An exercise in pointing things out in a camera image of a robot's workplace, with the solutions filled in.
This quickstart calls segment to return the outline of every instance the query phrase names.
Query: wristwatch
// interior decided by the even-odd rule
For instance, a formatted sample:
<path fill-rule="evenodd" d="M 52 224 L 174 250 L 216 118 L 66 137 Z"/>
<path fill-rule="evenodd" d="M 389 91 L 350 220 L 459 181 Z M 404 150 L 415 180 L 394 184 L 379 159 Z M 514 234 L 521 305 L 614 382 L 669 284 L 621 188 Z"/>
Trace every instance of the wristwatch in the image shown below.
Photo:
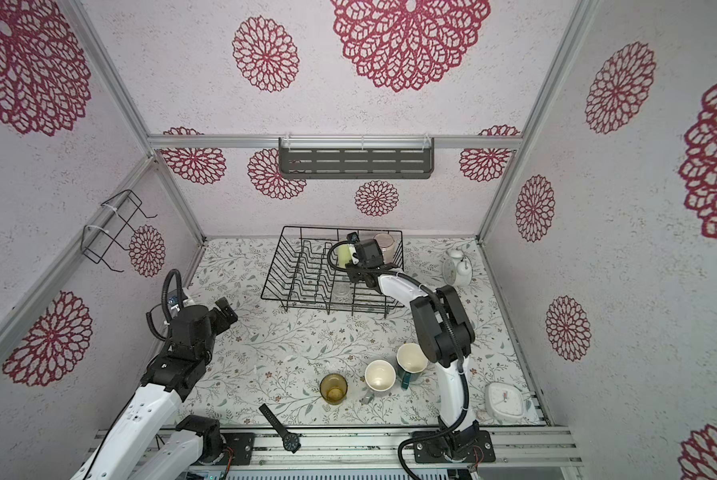
<path fill-rule="evenodd" d="M 284 449 L 286 451 L 295 453 L 300 449 L 300 436 L 296 433 L 291 433 L 284 428 L 281 422 L 278 421 L 278 418 L 273 415 L 273 412 L 271 412 L 270 408 L 268 408 L 265 403 L 260 406 L 260 412 L 262 412 L 262 415 L 265 416 L 270 425 L 276 429 L 276 432 L 284 441 Z"/>

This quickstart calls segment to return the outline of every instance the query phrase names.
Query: floral tablecloth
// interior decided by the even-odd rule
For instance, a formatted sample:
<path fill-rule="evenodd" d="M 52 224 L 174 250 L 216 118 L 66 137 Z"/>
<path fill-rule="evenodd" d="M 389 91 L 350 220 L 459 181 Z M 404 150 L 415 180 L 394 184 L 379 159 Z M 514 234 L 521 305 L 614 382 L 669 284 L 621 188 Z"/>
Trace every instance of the floral tablecloth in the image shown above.
<path fill-rule="evenodd" d="M 288 425 L 436 425 L 440 397 L 432 366 L 402 390 L 362 405 L 363 370 L 376 359 L 390 362 L 404 342 L 416 342 L 407 308 L 382 314 L 290 308 L 261 300 L 277 239 L 218 239 L 206 247 L 190 284 L 196 301 L 211 305 L 221 296 L 239 321 L 217 339 L 214 359 L 186 399 L 177 418 L 195 413 L 223 425 L 266 424 L 258 411 L 267 403 Z M 499 312 L 474 239 L 404 239 L 405 271 L 431 286 L 443 285 L 441 262 L 451 246 L 473 261 L 473 281 L 458 288 L 476 331 L 472 346 L 470 401 L 482 424 L 496 424 L 483 411 L 486 386 L 499 381 L 528 392 L 513 344 Z M 318 383 L 327 373 L 348 380 L 348 395 L 328 405 Z M 543 424 L 528 394 L 523 424 Z"/>

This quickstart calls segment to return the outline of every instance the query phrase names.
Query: dish rack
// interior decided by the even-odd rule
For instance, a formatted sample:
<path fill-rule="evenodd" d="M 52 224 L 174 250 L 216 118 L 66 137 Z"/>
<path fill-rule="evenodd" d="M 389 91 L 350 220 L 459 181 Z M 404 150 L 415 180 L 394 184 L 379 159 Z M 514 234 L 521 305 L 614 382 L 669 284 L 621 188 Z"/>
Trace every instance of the dish rack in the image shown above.
<path fill-rule="evenodd" d="M 382 313 L 387 316 L 402 304 L 395 299 L 367 288 L 363 283 L 352 283 L 348 275 L 329 266 L 326 254 L 332 245 L 345 240 L 351 232 L 358 232 L 362 240 L 376 234 L 389 234 L 397 249 L 393 262 L 403 269 L 403 232 L 387 229 L 360 229 L 325 226 L 284 226 L 278 238 L 276 252 L 268 269 L 268 277 L 260 298 L 277 300 L 285 310 L 307 308 L 346 312 Z M 332 257 L 337 263 L 336 251 Z M 332 299 L 334 285 L 347 283 L 350 296 L 346 301 Z"/>

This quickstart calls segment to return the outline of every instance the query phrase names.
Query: mug handle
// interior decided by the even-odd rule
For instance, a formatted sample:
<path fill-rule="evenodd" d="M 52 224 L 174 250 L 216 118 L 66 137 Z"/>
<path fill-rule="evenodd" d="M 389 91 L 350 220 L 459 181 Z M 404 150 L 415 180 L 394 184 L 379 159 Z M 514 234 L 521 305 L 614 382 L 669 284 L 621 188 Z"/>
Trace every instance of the mug handle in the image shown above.
<path fill-rule="evenodd" d="M 366 395 L 364 395 L 361 399 L 361 404 L 369 405 L 372 400 L 374 400 L 374 391 L 372 389 L 369 389 L 369 391 L 366 392 Z"/>
<path fill-rule="evenodd" d="M 403 371 L 403 376 L 401 378 L 401 388 L 406 390 L 409 388 L 409 382 L 411 382 L 411 373 L 407 372 L 406 370 Z"/>

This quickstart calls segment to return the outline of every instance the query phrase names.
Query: mug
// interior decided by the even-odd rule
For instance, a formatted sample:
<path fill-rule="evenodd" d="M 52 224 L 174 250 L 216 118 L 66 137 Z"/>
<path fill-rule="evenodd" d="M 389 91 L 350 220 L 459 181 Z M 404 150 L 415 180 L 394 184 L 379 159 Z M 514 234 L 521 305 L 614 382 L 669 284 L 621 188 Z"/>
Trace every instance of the mug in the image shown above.
<path fill-rule="evenodd" d="M 404 343 L 398 347 L 396 363 L 401 388 L 404 390 L 408 389 L 409 383 L 420 378 L 422 371 L 427 369 L 427 357 L 417 343 Z"/>
<path fill-rule="evenodd" d="M 374 400 L 375 396 L 390 395 L 391 387 L 396 382 L 396 370 L 390 362 L 374 360 L 363 371 L 363 380 L 369 387 L 366 395 L 361 399 L 361 403 L 366 405 Z"/>

